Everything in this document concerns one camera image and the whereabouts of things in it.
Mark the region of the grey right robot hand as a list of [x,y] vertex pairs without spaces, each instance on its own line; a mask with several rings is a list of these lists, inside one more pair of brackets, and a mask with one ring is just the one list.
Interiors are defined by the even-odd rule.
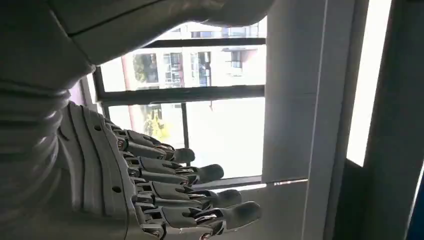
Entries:
[[69,90],[97,66],[186,23],[244,27],[271,0],[3,0],[0,237],[208,240],[258,220],[237,191],[198,194],[182,175],[129,166],[121,137]]

